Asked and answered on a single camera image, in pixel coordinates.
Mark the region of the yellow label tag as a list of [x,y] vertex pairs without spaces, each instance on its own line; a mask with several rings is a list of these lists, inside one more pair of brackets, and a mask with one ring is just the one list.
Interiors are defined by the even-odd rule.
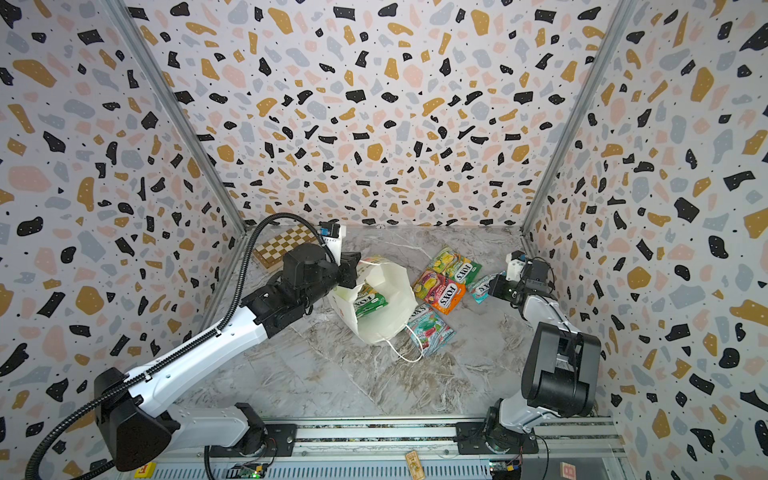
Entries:
[[154,473],[157,468],[155,462],[149,462],[134,471],[133,478],[136,480],[150,480],[154,478]]

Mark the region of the teal pink Fox's candy bag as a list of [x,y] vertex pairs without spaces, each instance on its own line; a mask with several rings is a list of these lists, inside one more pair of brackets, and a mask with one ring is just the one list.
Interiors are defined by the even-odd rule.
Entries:
[[407,326],[413,332],[425,356],[436,353],[455,334],[455,331],[428,304],[416,307]]

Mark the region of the white paper bag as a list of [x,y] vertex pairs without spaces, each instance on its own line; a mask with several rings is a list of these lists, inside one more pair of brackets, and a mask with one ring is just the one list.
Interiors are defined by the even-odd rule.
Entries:
[[[419,346],[419,356],[408,359],[392,344],[402,331],[407,331],[418,341],[407,326],[408,320],[417,307],[408,273],[405,267],[381,256],[364,258],[357,267],[357,286],[354,289],[335,287],[329,294],[329,302],[335,313],[347,327],[364,343],[375,345],[386,343],[392,351],[407,363],[417,363],[424,353]],[[383,294],[388,305],[362,318],[357,318],[353,302],[364,283]]]

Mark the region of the yellow green Fox's candy bag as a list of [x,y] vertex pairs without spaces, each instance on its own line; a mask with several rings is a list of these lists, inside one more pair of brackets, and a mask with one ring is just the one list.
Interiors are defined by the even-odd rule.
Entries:
[[428,269],[468,286],[474,282],[482,265],[445,246],[433,257]]

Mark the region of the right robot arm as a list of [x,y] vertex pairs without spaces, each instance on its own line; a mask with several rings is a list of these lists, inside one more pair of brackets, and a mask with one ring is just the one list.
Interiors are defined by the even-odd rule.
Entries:
[[489,295],[516,309],[534,335],[517,394],[491,406],[481,437],[499,453],[523,452],[534,427],[555,418],[589,416],[596,403],[600,340],[574,326],[554,297],[553,269],[541,257],[515,251]]

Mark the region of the green circuit board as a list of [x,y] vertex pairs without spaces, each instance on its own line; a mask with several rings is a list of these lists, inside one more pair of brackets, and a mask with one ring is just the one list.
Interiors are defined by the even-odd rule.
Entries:
[[263,463],[236,464],[227,471],[227,479],[265,479],[268,466]]

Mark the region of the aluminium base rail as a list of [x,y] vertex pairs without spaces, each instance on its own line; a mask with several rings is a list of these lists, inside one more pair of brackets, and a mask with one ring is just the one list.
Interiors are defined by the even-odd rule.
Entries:
[[631,479],[634,474],[607,418],[548,420],[523,452],[490,450],[483,422],[471,417],[279,419],[267,424],[268,449],[235,456],[200,447],[151,461],[153,479],[227,479],[236,464],[263,463],[265,479],[411,479],[405,455],[416,451],[426,479]]

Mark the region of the pink orange Fox's candy bag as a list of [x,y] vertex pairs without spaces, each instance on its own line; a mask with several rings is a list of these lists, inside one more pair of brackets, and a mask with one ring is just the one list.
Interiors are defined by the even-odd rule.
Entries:
[[463,284],[433,270],[426,270],[414,282],[412,290],[416,298],[442,314],[450,314],[466,293]]

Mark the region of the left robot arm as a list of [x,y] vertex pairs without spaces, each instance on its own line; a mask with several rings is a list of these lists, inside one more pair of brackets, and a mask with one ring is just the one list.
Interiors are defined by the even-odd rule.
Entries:
[[170,353],[130,371],[135,385],[106,400],[96,419],[114,466],[142,467],[165,451],[206,447],[235,456],[269,448],[268,429],[255,410],[239,402],[227,408],[184,410],[176,400],[207,375],[311,313],[335,287],[357,282],[358,252],[328,256],[303,244],[283,258],[283,268],[236,303],[223,326],[211,326]]

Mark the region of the wooden chessboard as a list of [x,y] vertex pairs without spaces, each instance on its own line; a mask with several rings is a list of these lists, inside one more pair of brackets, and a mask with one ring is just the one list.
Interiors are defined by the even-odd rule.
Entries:
[[280,270],[283,256],[299,245],[317,244],[317,238],[304,225],[297,225],[265,240],[253,250],[253,258],[268,272]]

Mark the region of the wooden tag on rail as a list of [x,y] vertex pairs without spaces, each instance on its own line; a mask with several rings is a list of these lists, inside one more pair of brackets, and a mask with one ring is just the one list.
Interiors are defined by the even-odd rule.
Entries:
[[410,451],[405,455],[408,471],[412,480],[425,480],[426,473],[420,457],[416,451]]

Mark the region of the teal mint Fox's candy bag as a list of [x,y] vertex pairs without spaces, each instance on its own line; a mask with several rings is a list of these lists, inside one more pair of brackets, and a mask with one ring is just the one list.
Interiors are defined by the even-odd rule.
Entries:
[[470,293],[477,304],[483,303],[489,297],[493,290],[496,277],[496,274],[486,275],[472,285]]

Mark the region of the red label tag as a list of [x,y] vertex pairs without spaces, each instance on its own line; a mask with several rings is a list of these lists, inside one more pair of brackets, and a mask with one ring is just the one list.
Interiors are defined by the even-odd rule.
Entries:
[[561,462],[560,463],[560,477],[564,480],[576,480],[577,469],[574,464]]

